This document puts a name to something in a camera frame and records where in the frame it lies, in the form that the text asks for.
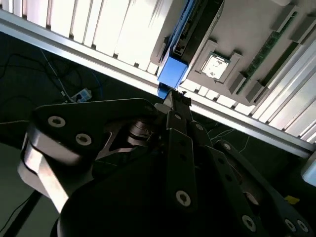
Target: blue bracket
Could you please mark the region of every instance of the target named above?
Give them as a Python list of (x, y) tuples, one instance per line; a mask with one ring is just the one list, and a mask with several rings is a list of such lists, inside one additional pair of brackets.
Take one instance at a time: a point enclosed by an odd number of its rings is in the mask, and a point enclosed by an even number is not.
[(172, 36), (164, 50), (162, 61), (160, 64), (161, 71), (158, 73), (158, 96), (160, 98), (165, 98), (168, 94), (170, 88), (176, 89), (184, 74), (188, 69), (188, 65), (180, 62), (173, 57), (173, 50), (178, 43), (178, 38), (183, 31), (183, 28), (192, 12), (195, 0), (188, 0), (185, 8), (181, 14), (181, 17), (174, 29)]

